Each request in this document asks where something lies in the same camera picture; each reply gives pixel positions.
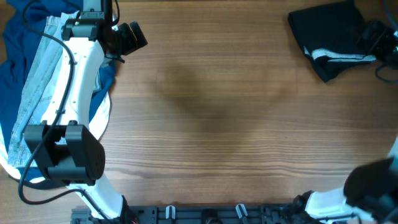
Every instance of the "black cable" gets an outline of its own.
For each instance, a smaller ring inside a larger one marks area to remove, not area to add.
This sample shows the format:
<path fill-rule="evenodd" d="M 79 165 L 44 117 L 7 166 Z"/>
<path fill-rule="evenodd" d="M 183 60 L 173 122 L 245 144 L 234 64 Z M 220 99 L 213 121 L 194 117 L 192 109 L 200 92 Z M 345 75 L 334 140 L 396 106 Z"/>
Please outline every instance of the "black cable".
<path fill-rule="evenodd" d="M 116 3 L 116 7 L 118 9 L 118 17 L 111 23 L 111 26 L 115 26 L 119 23 L 119 19 L 120 19 L 120 10 L 119 10 L 119 4 L 118 4 L 118 0 L 114 0 Z"/>
<path fill-rule="evenodd" d="M 361 217 L 359 217 L 358 214 L 355 214 L 356 218 L 358 219 L 358 224 L 362 224 L 362 219 Z"/>
<path fill-rule="evenodd" d="M 108 57 L 108 56 L 105 55 L 104 58 L 111 59 L 111 60 L 117 60 L 117 61 L 120 61 L 121 63 L 125 63 L 126 62 L 125 60 L 123 60 L 122 57 L 116 58 L 116 57 Z"/>
<path fill-rule="evenodd" d="M 47 37 L 47 38 L 49 38 L 49 39 L 52 39 L 52 40 L 56 41 L 57 43 L 59 43 L 59 44 L 66 50 L 66 52 L 67 52 L 67 54 L 68 54 L 68 56 L 69 56 L 70 70 L 69 70 L 69 77 L 68 77 L 67 85 L 66 85 L 66 87 L 65 87 L 65 92 L 63 93 L 63 96 L 62 96 L 62 99 L 61 99 L 61 102 L 60 102 L 60 106 L 59 106 L 58 110 L 56 111 L 56 114 L 57 114 L 57 115 L 55 116 L 55 119 L 54 119 L 53 123 L 51 124 L 49 130 L 45 133 L 45 135 L 44 135 L 44 137 L 42 138 L 41 142 L 39 142 L 39 144 L 37 145 L 37 147 L 36 147 L 35 150 L 33 151 L 32 155 L 29 157 L 29 160 L 28 160 L 28 162 L 27 162 L 27 164 L 26 164 L 26 166 L 25 166 L 25 169 L 24 169 L 24 171 L 23 171 L 23 173 L 22 173 L 22 175 L 21 175 L 21 179 L 19 180 L 19 185 L 18 185 L 18 194 L 19 194 L 19 198 L 20 198 L 23 202 L 25 202 L 26 204 L 28 204 L 28 205 L 42 205 L 42 204 L 45 204 L 45 203 L 52 202 L 52 201 L 54 201 L 54 200 L 56 200 L 56 199 L 58 199 L 58 198 L 60 198 L 60 197 L 63 197 L 63 196 L 65 196 L 65 195 L 67 195 L 67 194 L 70 194 L 70 193 L 72 193 L 72 192 L 79 192 L 79 193 L 82 194 L 82 196 L 84 196 L 84 197 L 87 199 L 87 201 L 91 204 L 91 206 L 92 206 L 92 207 L 93 207 L 93 208 L 94 208 L 94 209 L 95 209 L 95 210 L 96 210 L 108 223 L 111 223 L 111 222 L 109 221 L 109 219 L 107 218 L 107 216 L 101 211 L 101 209 L 98 208 L 98 206 L 94 203 L 94 201 L 92 201 L 92 199 L 91 199 L 90 196 L 86 193 L 86 191 L 85 191 L 85 190 L 82 190 L 82 189 L 67 190 L 67 191 L 65 191 L 65 192 L 63 192 L 63 193 L 60 193 L 60 194 L 54 196 L 54 197 L 48 198 L 48 199 L 46 199 L 46 200 L 36 201 L 36 202 L 35 202 L 35 201 L 30 201 L 30 200 L 28 200 L 28 199 L 25 197 L 25 195 L 24 195 L 24 191 L 23 191 L 24 181 L 25 181 L 27 172 L 28 172 L 28 170 L 29 170 L 29 168 L 30 168 L 30 165 L 32 164 L 32 162 L 33 162 L 34 157 L 36 156 L 36 154 L 41 150 L 42 146 L 44 145 L 44 142 L 46 142 L 46 141 L 50 138 L 50 136 L 51 136 L 51 134 L 52 134 L 52 131 L 53 131 L 55 125 L 58 123 L 58 121 L 59 121 L 61 115 L 63 114 L 63 107 L 65 106 L 65 102 L 66 102 L 66 100 L 67 100 L 67 96 L 68 96 L 68 92 L 69 92 L 69 89 L 70 89 L 70 85 L 72 84 L 73 69 L 75 68 L 75 61 L 74 61 L 74 58 L 73 58 L 72 51 L 71 51 L 61 40 L 58 40 L 57 38 L 54 38 L 54 37 L 52 37 L 51 35 L 44 34 L 43 32 L 37 31 L 37 30 L 31 28 L 31 27 L 28 25 L 28 23 L 27 23 L 27 21 L 26 21 L 26 19 L 25 19 L 26 10 L 29 8 L 29 6 L 31 6 L 33 3 L 37 2 L 37 1 L 38 1 L 38 0 L 31 0 L 31 1 L 26 5 L 26 7 L 24 8 L 24 11 L 23 11 L 23 13 L 22 13 L 22 21 L 23 21 L 24 25 L 26 26 L 26 28 L 28 28 L 30 31 L 35 32 L 36 34 L 42 35 L 42 36 L 44 36 L 44 37 Z"/>
<path fill-rule="evenodd" d="M 378 78 L 378 79 L 380 79 L 381 81 L 383 81 L 383 82 L 385 82 L 385 83 L 388 83 L 388 84 L 398 84 L 398 80 L 388 80 L 388 79 L 385 79 L 385 78 L 383 78 L 383 77 L 381 77 L 380 75 L 379 75 L 379 72 L 383 69 L 383 68 L 385 68 L 387 65 L 384 63 L 384 64 L 382 64 L 382 65 L 380 65 L 380 66 L 378 66 L 377 67 L 377 69 L 374 71 L 374 75 L 376 76 L 376 78 Z"/>

